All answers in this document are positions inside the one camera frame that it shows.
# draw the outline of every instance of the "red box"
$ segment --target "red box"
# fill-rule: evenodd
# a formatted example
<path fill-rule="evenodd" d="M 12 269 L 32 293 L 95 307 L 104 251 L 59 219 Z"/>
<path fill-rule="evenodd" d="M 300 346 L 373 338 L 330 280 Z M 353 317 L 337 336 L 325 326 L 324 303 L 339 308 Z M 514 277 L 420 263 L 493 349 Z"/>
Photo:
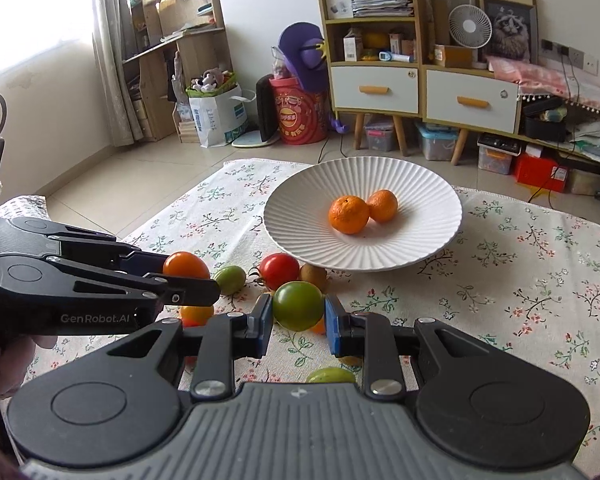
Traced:
<path fill-rule="evenodd" d="M 528 186 L 543 187 L 563 192 L 569 169 L 560 166 L 552 158 L 540 158 L 523 153 L 516 161 L 516 182 Z"/>

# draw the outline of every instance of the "tile floor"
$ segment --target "tile floor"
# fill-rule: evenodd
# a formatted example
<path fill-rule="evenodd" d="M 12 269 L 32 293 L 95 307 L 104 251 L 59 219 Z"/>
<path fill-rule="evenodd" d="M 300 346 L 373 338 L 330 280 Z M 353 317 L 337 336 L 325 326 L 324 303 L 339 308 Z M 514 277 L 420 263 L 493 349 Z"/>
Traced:
<path fill-rule="evenodd" d="M 181 144 L 176 135 L 159 142 L 133 146 L 82 174 L 47 198 L 49 215 L 57 222 L 105 230 L 123 238 L 152 218 L 175 199 L 236 158 L 271 158 L 315 164 L 323 142 L 304 146 L 285 146 L 277 142 L 264 148 L 237 150 L 200 148 Z M 476 155 L 469 153 L 458 166 L 449 162 L 430 162 L 422 154 L 408 160 L 435 171 L 455 186 L 471 187 L 528 200 L 529 189 L 516 184 L 512 176 L 478 170 Z M 379 152 L 352 147 L 352 135 L 343 138 L 343 152 L 352 155 L 378 155 Z M 400 156 L 390 152 L 388 156 Z M 340 158 L 340 137 L 331 137 L 323 160 Z M 554 208 L 600 224 L 600 202 L 588 196 L 552 193 Z M 548 206 L 546 195 L 534 203 Z"/>

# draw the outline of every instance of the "purple hat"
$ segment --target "purple hat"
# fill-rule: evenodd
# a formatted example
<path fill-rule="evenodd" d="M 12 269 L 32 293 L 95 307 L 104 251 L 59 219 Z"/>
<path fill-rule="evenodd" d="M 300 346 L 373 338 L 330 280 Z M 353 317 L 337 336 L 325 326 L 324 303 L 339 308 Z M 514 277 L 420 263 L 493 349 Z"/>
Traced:
<path fill-rule="evenodd" d="M 322 54 L 316 48 L 317 43 L 323 41 L 320 28 L 307 22 L 289 25 L 278 40 L 278 48 L 286 58 L 286 67 L 307 92 L 323 92 L 329 87 L 326 60 L 321 58 Z"/>

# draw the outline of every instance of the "gray curtain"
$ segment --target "gray curtain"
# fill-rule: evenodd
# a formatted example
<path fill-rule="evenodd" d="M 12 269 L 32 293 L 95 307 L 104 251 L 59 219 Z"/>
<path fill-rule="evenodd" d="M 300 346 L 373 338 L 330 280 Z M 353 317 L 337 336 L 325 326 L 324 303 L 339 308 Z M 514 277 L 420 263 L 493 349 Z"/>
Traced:
<path fill-rule="evenodd" d="M 114 146 L 142 139 L 142 130 L 126 88 L 122 60 L 136 50 L 131 12 L 126 0 L 93 0 L 93 43 L 102 77 L 107 117 Z"/>

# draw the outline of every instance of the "drawer handle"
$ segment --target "drawer handle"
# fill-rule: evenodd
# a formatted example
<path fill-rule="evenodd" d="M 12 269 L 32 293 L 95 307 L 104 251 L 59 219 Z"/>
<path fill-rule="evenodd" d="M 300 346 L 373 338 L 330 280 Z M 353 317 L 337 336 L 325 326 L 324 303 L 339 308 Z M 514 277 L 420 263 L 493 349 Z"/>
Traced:
<path fill-rule="evenodd" d="M 472 97 L 458 96 L 458 103 L 464 106 L 472 106 L 474 108 L 489 108 L 489 102 L 482 99 L 474 99 Z"/>
<path fill-rule="evenodd" d="M 388 94 L 389 93 L 388 86 L 359 86 L 358 90 L 360 90 L 363 94 Z"/>

